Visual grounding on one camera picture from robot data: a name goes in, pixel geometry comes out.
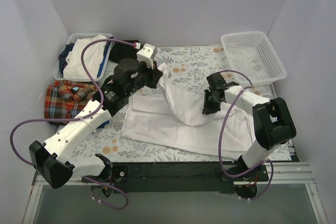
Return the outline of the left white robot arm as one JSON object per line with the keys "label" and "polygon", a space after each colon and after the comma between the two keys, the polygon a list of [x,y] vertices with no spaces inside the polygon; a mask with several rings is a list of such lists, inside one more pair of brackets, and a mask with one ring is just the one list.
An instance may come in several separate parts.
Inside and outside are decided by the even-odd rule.
{"label": "left white robot arm", "polygon": [[89,176],[106,183],[112,175],[112,163],[102,154],[72,158],[71,153],[94,130],[109,121],[129,103],[131,95],[147,86],[155,89],[163,73],[156,61],[148,66],[144,61],[123,59],[114,68],[84,109],[54,136],[29,146],[33,167],[53,188],[63,186],[73,177]]}

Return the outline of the white long sleeve shirt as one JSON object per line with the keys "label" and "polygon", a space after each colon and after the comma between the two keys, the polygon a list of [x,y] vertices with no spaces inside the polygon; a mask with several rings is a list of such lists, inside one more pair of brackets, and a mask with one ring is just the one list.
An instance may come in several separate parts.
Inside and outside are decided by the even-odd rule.
{"label": "white long sleeve shirt", "polygon": [[160,97],[134,95],[121,130],[122,137],[203,154],[238,159],[255,140],[253,119],[244,110],[222,103],[214,114],[202,114],[204,95],[189,92],[169,81],[166,64],[159,70]]}

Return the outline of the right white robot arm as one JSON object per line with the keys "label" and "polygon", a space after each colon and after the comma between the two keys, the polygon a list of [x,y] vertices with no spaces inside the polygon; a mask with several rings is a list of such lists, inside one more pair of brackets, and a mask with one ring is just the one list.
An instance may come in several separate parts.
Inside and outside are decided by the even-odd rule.
{"label": "right white robot arm", "polygon": [[253,117],[255,141],[238,158],[236,166],[222,170],[227,177],[251,180],[275,149],[297,135],[287,104],[283,98],[265,98],[237,82],[226,82],[221,72],[206,79],[209,88],[204,91],[203,114],[214,114],[222,103],[228,103],[228,111],[237,106]]}

